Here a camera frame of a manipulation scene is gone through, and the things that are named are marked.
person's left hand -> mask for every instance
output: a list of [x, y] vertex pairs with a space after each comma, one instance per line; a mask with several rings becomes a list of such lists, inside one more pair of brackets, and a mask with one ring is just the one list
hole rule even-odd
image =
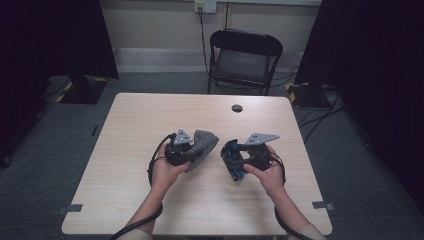
[[177, 181], [178, 176], [187, 171], [191, 162], [188, 161], [180, 166], [173, 166], [165, 158], [165, 148], [168, 144], [162, 144], [153, 166], [152, 189], [168, 191], [168, 189]]

chair backrest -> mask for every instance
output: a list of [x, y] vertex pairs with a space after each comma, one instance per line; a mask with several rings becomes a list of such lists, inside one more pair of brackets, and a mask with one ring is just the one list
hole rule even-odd
[[283, 52], [282, 44], [273, 36], [236, 29], [214, 32], [210, 38], [210, 45], [212, 52], [213, 47], [217, 47], [278, 58]]

sleeve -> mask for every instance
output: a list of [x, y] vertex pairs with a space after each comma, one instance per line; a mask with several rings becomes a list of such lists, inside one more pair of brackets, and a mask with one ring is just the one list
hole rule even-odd
[[[322, 233], [315, 227], [313, 224], [309, 224], [308, 226], [303, 227], [299, 230], [299, 233], [305, 235], [314, 240], [325, 240], [326, 238], [322, 235]], [[298, 239], [295, 236], [290, 236], [289, 240]]]
[[152, 236], [139, 229], [134, 229], [119, 237], [118, 240], [152, 240]]

table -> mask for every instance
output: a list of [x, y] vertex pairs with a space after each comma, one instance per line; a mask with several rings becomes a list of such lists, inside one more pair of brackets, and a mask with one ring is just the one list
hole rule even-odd
[[[243, 111], [236, 113], [232, 106]], [[183, 128], [194, 137], [206, 130], [220, 138], [204, 162], [183, 173], [163, 202], [157, 235], [282, 235], [274, 205], [258, 179], [247, 174], [233, 182], [220, 150], [232, 139], [244, 143], [253, 133], [276, 134], [269, 142], [286, 167], [286, 189], [305, 216], [323, 234], [332, 226], [322, 201], [288, 99], [265, 96], [194, 94], [118, 94], [107, 116], [72, 204], [65, 234], [114, 234], [147, 195], [149, 161], [166, 135]]]

metal bracket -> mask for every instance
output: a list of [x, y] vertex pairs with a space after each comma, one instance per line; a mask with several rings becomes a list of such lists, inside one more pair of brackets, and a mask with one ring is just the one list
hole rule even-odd
[[336, 209], [336, 207], [334, 206], [333, 203], [325, 203], [324, 201], [313, 202], [312, 206], [314, 206], [314, 209], [325, 208], [325, 209], [327, 209], [327, 211], [332, 211], [332, 210]]
[[66, 215], [68, 212], [81, 212], [82, 204], [69, 204], [66, 207], [58, 207], [56, 210], [56, 214], [58, 215]]
[[174, 145], [181, 145], [184, 143], [192, 142], [193, 138], [189, 137], [186, 132], [182, 128], [178, 130], [177, 136], [174, 140]]
[[246, 145], [260, 145], [278, 138], [280, 136], [273, 134], [252, 133], [249, 139], [247, 139]]

